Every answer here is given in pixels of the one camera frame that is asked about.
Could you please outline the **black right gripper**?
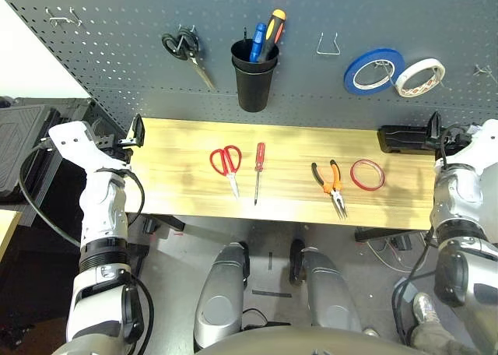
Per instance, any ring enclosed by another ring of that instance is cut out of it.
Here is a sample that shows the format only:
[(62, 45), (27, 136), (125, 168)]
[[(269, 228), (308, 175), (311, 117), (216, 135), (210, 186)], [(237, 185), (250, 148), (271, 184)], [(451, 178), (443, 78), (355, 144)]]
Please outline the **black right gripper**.
[[(437, 142), (441, 129), (440, 112), (435, 111), (426, 126), (426, 141)], [(451, 125), (445, 128), (441, 136), (441, 154), (453, 155), (468, 146), (472, 141), (469, 129), (470, 125)]]

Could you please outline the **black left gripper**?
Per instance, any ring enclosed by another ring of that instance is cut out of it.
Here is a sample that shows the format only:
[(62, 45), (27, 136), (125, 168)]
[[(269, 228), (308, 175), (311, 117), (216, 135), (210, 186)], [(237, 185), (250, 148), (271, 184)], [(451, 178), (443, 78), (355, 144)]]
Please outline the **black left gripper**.
[[(132, 123), (132, 142), (135, 146), (142, 147), (145, 142), (145, 126), (142, 116), (137, 114)], [(97, 148), (111, 158), (130, 163), (133, 155), (132, 148), (121, 142), (114, 134), (97, 136), (95, 138)]]

